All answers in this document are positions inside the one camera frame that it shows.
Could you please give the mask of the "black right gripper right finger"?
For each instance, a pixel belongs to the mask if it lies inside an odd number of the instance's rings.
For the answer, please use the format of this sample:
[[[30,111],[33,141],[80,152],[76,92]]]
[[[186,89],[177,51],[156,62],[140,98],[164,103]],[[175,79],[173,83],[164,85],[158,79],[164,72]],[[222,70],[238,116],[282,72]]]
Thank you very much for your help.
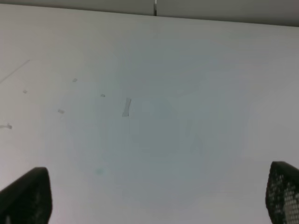
[[[299,170],[274,161],[268,176],[265,204],[273,224],[299,223]]]

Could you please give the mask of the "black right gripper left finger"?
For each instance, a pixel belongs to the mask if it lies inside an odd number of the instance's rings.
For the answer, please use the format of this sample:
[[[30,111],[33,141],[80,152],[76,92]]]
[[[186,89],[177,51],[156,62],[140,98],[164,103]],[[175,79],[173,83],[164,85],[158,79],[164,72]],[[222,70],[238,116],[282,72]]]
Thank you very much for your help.
[[[2,224],[47,224],[51,185],[47,168],[36,167],[0,191]]]

